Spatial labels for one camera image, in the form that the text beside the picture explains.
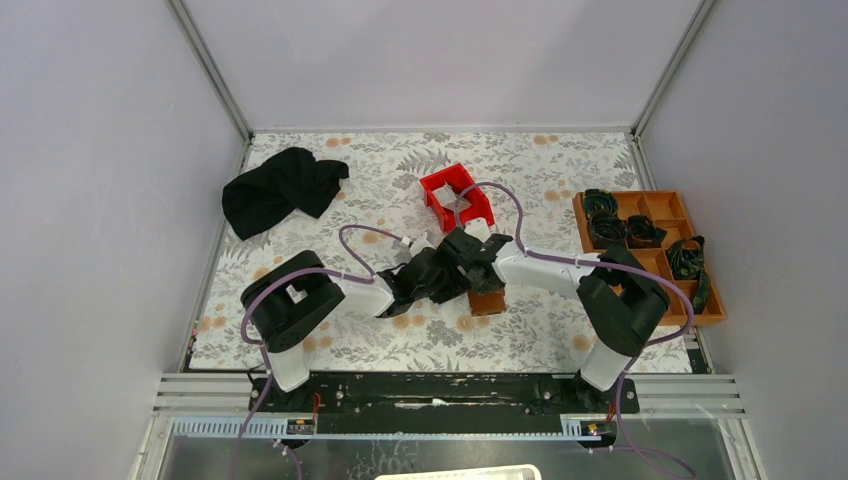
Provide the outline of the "brown leather card holder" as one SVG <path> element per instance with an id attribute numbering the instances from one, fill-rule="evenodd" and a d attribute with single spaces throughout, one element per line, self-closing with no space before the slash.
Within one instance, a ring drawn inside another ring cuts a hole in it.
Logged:
<path id="1" fill-rule="evenodd" d="M 473 317 L 499 315 L 507 310 L 504 288 L 485 294 L 469 291 L 467 298 Z"/>

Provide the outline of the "stack of credit cards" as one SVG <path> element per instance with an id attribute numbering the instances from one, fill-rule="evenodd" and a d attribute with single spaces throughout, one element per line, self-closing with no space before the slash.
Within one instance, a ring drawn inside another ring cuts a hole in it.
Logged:
<path id="1" fill-rule="evenodd" d="M 433 190 L 434 197 L 446 210 L 461 212 L 469 206 L 469 203 L 460 197 L 449 184 Z"/>

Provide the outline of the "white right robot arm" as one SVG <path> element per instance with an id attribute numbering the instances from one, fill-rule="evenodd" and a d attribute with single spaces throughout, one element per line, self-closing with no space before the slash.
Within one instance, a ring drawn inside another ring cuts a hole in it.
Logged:
<path id="1" fill-rule="evenodd" d="M 589 412 L 612 400 L 619 376 L 647 346 L 671 306 L 661 278 L 620 246 L 567 256 L 534 251 L 504 234 L 482 241 L 456 228 L 436 251 L 476 293 L 520 285 L 581 302 L 598 340 L 579 369 L 573 396 Z"/>

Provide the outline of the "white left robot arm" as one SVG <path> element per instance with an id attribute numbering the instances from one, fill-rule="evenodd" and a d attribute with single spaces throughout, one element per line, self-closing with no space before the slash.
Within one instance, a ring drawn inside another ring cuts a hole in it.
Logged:
<path id="1" fill-rule="evenodd" d="M 469 289 L 462 272 L 431 247 L 371 277 L 331 270 L 316 252 L 305 250 L 246 287 L 240 300 L 268 360 L 272 398 L 296 411 L 309 401 L 311 388 L 303 343 L 326 317 L 392 318 L 418 301 L 442 304 Z"/>

